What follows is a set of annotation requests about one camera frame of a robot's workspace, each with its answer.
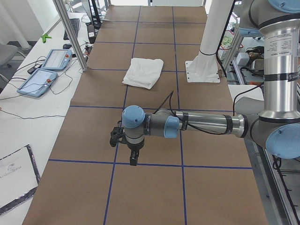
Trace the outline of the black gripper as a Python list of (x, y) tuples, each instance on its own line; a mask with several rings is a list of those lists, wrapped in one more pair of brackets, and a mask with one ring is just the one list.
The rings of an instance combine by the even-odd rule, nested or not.
[(129, 157), (130, 165), (137, 166), (139, 150), (144, 146), (144, 142), (140, 142), (137, 144), (128, 143), (127, 146), (131, 149), (131, 154)]

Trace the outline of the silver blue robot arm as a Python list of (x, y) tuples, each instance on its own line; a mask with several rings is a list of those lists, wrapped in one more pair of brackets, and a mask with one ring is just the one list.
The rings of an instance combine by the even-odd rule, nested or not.
[(238, 94), (231, 116), (163, 108), (146, 113), (139, 106), (128, 106), (122, 113), (123, 126), (118, 141), (130, 148), (131, 165), (137, 165), (145, 136), (175, 138), (179, 131), (188, 129), (249, 138), (279, 158), (299, 157), (300, 3), (297, 0), (245, 0), (240, 30), (256, 31), (264, 37), (264, 99), (260, 101)]

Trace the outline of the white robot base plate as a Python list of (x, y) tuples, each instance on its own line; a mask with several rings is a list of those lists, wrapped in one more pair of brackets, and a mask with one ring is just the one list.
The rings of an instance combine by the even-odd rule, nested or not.
[(220, 83), (216, 62), (210, 66), (205, 65), (204, 68), (192, 66), (193, 63), (193, 61), (185, 61), (188, 83)]

